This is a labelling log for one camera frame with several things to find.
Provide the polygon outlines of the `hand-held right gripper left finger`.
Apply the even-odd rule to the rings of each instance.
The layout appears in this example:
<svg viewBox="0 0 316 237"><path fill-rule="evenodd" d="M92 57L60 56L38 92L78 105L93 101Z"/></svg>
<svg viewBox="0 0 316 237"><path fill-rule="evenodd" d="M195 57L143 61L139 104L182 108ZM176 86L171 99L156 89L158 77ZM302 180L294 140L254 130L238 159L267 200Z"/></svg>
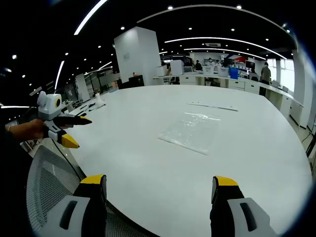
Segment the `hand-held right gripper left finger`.
<svg viewBox="0 0 316 237"><path fill-rule="evenodd" d="M47 214L40 237L103 237L105 235L106 175L86 177L73 195L65 196Z"/></svg>

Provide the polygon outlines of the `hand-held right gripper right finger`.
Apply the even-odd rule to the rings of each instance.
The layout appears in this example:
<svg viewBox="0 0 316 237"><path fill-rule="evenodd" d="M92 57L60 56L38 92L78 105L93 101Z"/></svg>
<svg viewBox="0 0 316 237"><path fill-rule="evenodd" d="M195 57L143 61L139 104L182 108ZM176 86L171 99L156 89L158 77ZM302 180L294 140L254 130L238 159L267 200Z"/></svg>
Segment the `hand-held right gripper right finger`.
<svg viewBox="0 0 316 237"><path fill-rule="evenodd" d="M276 237L269 215L250 197L244 197L233 179L214 176L210 211L213 237Z"/></svg>

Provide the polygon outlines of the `person's left hand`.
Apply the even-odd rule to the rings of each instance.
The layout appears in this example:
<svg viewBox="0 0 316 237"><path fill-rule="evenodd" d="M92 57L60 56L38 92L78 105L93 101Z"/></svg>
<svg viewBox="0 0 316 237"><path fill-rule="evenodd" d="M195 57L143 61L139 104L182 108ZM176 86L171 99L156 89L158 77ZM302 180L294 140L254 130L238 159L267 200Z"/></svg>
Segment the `person's left hand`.
<svg viewBox="0 0 316 237"><path fill-rule="evenodd" d="M29 138L30 140L34 139L43 139L46 137L46 129L47 126L45 125L44 121L36 118L28 123L29 125Z"/></svg>

